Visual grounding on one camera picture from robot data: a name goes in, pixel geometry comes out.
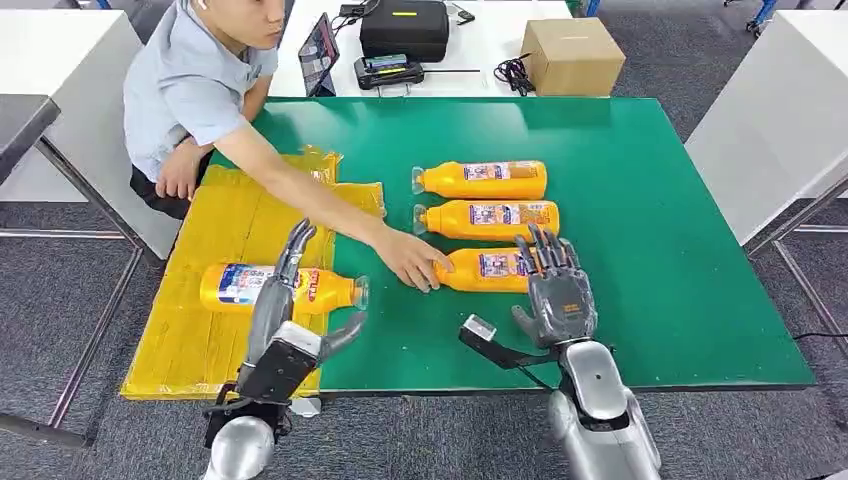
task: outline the cardboard box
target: cardboard box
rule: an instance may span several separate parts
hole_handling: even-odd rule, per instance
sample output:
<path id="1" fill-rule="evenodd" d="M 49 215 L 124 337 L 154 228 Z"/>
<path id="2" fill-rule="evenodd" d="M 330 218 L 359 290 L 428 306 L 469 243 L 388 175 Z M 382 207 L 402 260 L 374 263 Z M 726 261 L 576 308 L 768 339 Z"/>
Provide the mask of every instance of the cardboard box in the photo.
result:
<path id="1" fill-rule="evenodd" d="M 609 96 L 624 53 L 597 18 L 530 20 L 521 54 L 537 95 Z"/>

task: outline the man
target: man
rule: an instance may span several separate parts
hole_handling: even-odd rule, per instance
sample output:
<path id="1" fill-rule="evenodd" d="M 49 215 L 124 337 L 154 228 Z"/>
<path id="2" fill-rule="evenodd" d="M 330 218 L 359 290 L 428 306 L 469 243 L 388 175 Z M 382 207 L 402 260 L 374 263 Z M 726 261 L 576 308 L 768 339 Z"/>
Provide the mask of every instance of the man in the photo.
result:
<path id="1" fill-rule="evenodd" d="M 213 149 L 282 202 L 371 246 L 409 285 L 438 288 L 450 260 L 337 197 L 281 161 L 250 124 L 277 68 L 283 0 L 175 0 L 124 84 L 130 185 L 151 207 L 185 217 Z"/>

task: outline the light blue shirt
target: light blue shirt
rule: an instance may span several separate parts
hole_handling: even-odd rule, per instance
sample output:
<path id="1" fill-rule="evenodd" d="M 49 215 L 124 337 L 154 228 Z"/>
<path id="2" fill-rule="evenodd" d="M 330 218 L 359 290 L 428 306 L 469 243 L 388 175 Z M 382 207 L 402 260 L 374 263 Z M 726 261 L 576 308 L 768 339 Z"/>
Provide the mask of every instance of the light blue shirt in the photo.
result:
<path id="1" fill-rule="evenodd" d="M 188 0 L 165 12 L 124 81 L 124 132 L 133 165 L 152 182 L 187 135 L 207 145 L 247 120 L 244 93 L 277 69 L 277 50 L 226 49 Z"/>

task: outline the bottle label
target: bottle label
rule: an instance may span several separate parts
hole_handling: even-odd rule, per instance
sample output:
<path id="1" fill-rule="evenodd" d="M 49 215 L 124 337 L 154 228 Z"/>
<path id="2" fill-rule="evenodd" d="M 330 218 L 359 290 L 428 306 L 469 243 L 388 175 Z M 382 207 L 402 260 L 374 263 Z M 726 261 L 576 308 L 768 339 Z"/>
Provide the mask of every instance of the bottle label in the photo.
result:
<path id="1" fill-rule="evenodd" d="M 466 180 L 507 180 L 509 163 L 471 163 L 464 167 Z"/>
<path id="2" fill-rule="evenodd" d="M 509 180 L 539 176 L 539 162 L 469 163 L 463 168 L 466 180 Z"/>
<path id="3" fill-rule="evenodd" d="M 294 286 L 295 293 L 295 301 L 303 300 L 304 293 L 306 300 L 310 302 L 315 301 L 315 296 L 318 294 L 318 280 L 321 276 L 321 271 L 317 268 L 301 268 L 298 271 L 297 275 L 297 284 Z"/>
<path id="4" fill-rule="evenodd" d="M 255 303 L 262 284 L 273 275 L 274 267 L 271 266 L 227 265 L 218 285 L 218 300 L 221 303 Z"/>
<path id="5" fill-rule="evenodd" d="M 469 217 L 472 225 L 545 225 L 551 223 L 546 207 L 544 203 L 471 204 Z"/>
<path id="6" fill-rule="evenodd" d="M 518 253 L 481 253 L 480 276 L 484 278 L 527 276 Z"/>
<path id="7" fill-rule="evenodd" d="M 539 176 L 539 162 L 512 162 L 509 165 L 511 178 L 535 178 Z"/>

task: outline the yellow cloth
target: yellow cloth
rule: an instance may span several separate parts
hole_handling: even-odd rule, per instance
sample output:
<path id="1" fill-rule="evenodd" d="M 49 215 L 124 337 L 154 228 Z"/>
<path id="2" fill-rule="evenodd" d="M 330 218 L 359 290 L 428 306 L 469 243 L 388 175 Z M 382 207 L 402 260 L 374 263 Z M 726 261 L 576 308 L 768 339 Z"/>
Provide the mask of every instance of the yellow cloth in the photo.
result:
<path id="1" fill-rule="evenodd" d="M 303 156 L 284 157 L 323 182 L 335 180 L 340 159 L 309 148 Z M 330 188 L 369 213 L 384 214 L 379 183 Z M 180 230 L 121 394 L 135 400 L 211 399 L 223 383 L 234 380 L 247 348 L 250 315 L 203 308 L 200 279 L 214 263 L 274 264 L 301 218 L 240 171 L 210 166 Z M 334 235 L 319 227 L 301 266 L 331 270 Z M 316 333 L 327 330 L 326 315 L 301 314 L 294 321 Z M 296 395 L 316 394 L 318 380 L 316 371 Z"/>

